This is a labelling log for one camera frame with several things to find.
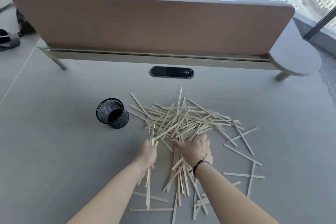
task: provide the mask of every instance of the hand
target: hand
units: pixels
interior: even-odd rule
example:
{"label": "hand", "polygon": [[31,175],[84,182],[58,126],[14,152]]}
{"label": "hand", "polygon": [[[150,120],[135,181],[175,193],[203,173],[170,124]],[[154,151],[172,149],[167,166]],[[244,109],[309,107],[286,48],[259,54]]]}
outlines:
{"label": "hand", "polygon": [[141,173],[145,173],[149,168],[154,169],[157,148],[155,145],[150,146],[148,140],[142,143],[133,160],[133,163],[140,168]]}
{"label": "hand", "polygon": [[208,161],[210,164],[213,162],[213,157],[209,148],[210,140],[207,138],[206,134],[200,134],[192,142],[187,140],[185,144],[177,140],[171,140],[171,143],[178,148],[182,157],[192,168],[205,157],[205,154],[207,154],[207,156],[204,160]]}

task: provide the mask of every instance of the black mesh pen holder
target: black mesh pen holder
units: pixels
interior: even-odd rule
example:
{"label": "black mesh pen holder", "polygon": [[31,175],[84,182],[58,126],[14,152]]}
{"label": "black mesh pen holder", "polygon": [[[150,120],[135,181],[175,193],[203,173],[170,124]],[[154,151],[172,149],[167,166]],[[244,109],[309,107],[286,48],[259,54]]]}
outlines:
{"label": "black mesh pen holder", "polygon": [[112,128],[123,128],[129,120],[129,114],[123,103],[116,98],[108,98],[99,104],[96,110],[97,119]]}

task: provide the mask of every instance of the gray desk surface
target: gray desk surface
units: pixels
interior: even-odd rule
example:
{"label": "gray desk surface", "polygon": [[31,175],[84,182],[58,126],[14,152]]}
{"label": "gray desk surface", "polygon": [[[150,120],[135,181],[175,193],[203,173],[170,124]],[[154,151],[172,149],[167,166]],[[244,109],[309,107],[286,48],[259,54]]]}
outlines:
{"label": "gray desk surface", "polygon": [[[69,61],[62,71],[35,50],[0,106],[0,222],[65,223],[133,158],[148,132],[131,116],[118,130],[96,120],[95,109],[114,97],[145,106],[177,102],[179,87],[200,105],[241,120],[254,158],[263,164],[255,173],[251,199],[280,223],[332,223],[336,218],[336,108],[318,73],[274,81],[276,71],[193,67],[193,79],[153,78],[151,64]],[[227,129],[229,136],[236,136]],[[210,131],[214,167],[220,172],[246,173],[252,163],[223,146]],[[248,154],[242,142],[238,149]],[[159,144],[152,173],[152,195],[169,203],[174,190],[162,192],[172,156]],[[248,179],[238,188],[247,192]],[[136,191],[145,192],[144,185]],[[193,198],[182,198],[176,223],[194,223]],[[143,208],[132,196],[128,208]],[[208,206],[196,223],[218,223]],[[171,223],[172,213],[128,213],[121,223]]]}

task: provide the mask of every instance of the black bag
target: black bag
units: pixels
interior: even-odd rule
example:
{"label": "black bag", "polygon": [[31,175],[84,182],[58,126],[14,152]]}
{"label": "black bag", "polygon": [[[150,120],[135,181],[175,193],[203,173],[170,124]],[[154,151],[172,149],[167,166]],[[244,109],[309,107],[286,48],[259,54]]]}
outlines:
{"label": "black bag", "polygon": [[[13,3],[9,3],[0,9],[0,13],[13,7]],[[20,45],[20,37],[23,35],[29,35],[36,33],[36,30],[31,26],[31,24],[25,19],[22,13],[19,10],[16,10],[16,18],[19,24],[19,32],[12,34],[4,29],[0,29],[0,44],[6,44],[6,46],[0,45],[0,52],[15,48]]]}

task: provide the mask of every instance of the bag strap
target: bag strap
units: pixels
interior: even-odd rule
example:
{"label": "bag strap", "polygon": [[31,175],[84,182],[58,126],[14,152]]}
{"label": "bag strap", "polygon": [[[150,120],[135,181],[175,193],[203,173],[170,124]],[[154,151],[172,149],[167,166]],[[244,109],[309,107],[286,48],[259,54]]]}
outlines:
{"label": "bag strap", "polygon": [[0,45],[0,52],[13,49],[20,45],[21,41],[17,35],[9,33],[4,29],[0,29],[0,44],[7,44],[8,46]]}

